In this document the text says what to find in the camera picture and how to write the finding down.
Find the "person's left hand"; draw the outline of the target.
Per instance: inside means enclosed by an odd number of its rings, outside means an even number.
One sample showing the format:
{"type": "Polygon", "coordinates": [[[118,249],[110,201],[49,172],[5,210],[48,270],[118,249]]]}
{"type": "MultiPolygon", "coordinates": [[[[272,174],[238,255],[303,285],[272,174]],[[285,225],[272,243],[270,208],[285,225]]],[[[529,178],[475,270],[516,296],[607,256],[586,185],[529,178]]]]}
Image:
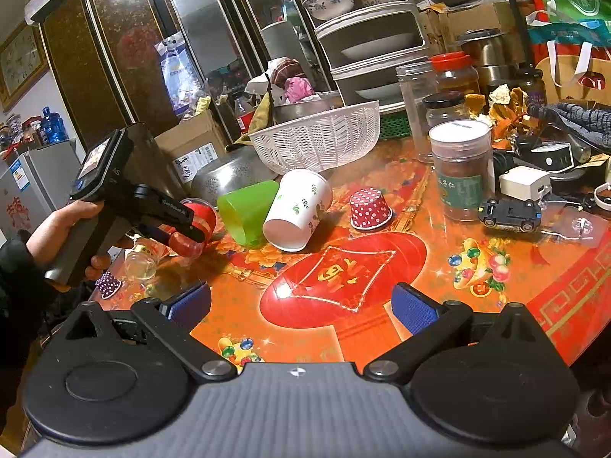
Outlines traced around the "person's left hand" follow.
{"type": "MultiPolygon", "coordinates": [[[[36,267],[45,271],[52,265],[73,227],[81,220],[98,216],[102,208],[103,202],[73,201],[48,216],[26,242],[36,267]]],[[[123,236],[115,243],[115,247],[122,249],[131,249],[133,246],[134,241],[129,236],[123,236]]],[[[99,280],[111,264],[109,254],[93,255],[90,265],[85,269],[85,279],[99,280]]]]}

